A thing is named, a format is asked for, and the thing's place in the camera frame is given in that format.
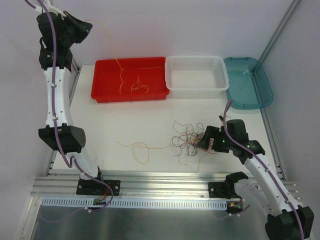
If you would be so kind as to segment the white perforated plastic basket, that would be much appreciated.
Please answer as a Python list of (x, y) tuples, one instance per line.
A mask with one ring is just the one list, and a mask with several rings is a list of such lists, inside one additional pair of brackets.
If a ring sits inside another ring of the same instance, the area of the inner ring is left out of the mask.
[(229, 88), (224, 60), (211, 55), (165, 58), (165, 83), (173, 99), (214, 99)]

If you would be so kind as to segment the aluminium frame post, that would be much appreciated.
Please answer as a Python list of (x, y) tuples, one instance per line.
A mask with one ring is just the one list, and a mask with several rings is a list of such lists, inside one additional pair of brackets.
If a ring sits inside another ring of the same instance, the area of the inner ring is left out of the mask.
[(42, 13), (36, 18), (42, 34), (39, 41), (40, 66), (45, 71), (52, 67), (71, 70), (71, 46), (79, 42), (81, 21), (67, 11), (57, 11), (44, 1), (41, 1), (40, 5)]
[(267, 45), (265, 46), (260, 58), (259, 62), (262, 64), (270, 54), (271, 50), (273, 49), (274, 45), (276, 44), (278, 38), (281, 36), (283, 30), (285, 29), (286, 25), (288, 24), (291, 17), (294, 15), (295, 11), (297, 10), (298, 6), (302, 0), (292, 0), (289, 7), (285, 11), (283, 17), (281, 18), (279, 24), (277, 25), (275, 31), (271, 35)]

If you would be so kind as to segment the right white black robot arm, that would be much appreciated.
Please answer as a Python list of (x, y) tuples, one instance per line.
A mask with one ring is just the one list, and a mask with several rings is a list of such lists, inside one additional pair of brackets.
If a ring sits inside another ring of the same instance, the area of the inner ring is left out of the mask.
[(228, 174), (223, 182), (209, 182), (211, 198), (242, 198), (266, 217), (265, 232), (270, 240), (306, 240), (311, 235), (314, 213), (302, 206), (270, 167), (265, 150), (250, 140), (241, 119), (228, 120), (221, 127), (207, 126), (197, 146), (203, 150), (229, 153), (238, 158), (257, 182), (242, 171)]

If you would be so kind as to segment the red plastic tray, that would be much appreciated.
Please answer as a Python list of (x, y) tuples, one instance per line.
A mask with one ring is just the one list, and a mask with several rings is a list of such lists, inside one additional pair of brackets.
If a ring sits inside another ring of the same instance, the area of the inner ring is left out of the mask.
[(91, 98), (97, 103), (165, 100), (170, 93), (163, 56), (97, 60)]

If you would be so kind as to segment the teal transparent plastic tray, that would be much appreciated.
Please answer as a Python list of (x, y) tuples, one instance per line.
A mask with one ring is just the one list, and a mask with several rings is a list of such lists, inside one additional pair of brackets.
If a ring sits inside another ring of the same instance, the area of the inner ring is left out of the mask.
[(257, 110), (268, 107), (274, 100), (268, 77), (262, 64), (251, 57), (224, 59), (229, 87), (226, 96), (237, 110)]

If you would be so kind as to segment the right aluminium frame post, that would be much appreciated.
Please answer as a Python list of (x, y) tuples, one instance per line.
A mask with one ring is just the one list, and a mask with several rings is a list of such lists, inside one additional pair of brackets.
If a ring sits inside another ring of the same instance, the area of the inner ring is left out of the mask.
[(295, 11), (297, 10), (298, 6), (302, 0), (292, 0), (289, 7), (285, 11), (283, 17), (281, 18), (279, 24), (277, 25), (275, 31), (271, 35), (267, 45), (265, 46), (260, 58), (259, 62), (262, 64), (270, 54), (271, 50), (273, 49), (274, 45), (276, 44), (278, 38), (281, 36), (283, 30), (285, 29), (286, 25), (288, 24), (291, 17), (294, 15)]

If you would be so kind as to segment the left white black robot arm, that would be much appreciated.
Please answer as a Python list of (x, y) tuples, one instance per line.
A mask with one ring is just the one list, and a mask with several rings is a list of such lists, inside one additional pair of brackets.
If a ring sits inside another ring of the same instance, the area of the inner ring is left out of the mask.
[(118, 196), (120, 180), (104, 179), (85, 148), (85, 131), (74, 126), (70, 110), (71, 46), (80, 44), (93, 26), (66, 11), (44, 11), (36, 20), (42, 35), (39, 63), (45, 76), (48, 102), (45, 127), (38, 130), (38, 136), (60, 153), (68, 168), (79, 170), (77, 195)]

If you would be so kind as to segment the left aluminium frame post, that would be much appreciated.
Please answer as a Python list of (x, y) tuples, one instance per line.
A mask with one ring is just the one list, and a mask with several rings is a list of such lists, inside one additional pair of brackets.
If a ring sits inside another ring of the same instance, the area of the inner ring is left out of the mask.
[(57, 11), (44, 1), (41, 1), (40, 5), (42, 13), (36, 18), (42, 34), (39, 41), (40, 66), (45, 71), (52, 67), (71, 70), (71, 46), (79, 42), (81, 21), (67, 11)]

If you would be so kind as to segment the aluminium extrusion rail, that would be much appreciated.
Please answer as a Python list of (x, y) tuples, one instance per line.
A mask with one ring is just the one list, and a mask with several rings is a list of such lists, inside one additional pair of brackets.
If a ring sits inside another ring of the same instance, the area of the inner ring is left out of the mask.
[[(226, 173), (109, 171), (107, 180), (119, 180), (119, 195), (131, 199), (200, 200), (209, 198), (209, 182), (222, 182)], [(79, 175), (75, 170), (57, 169), (36, 177), (31, 195), (73, 197)]]

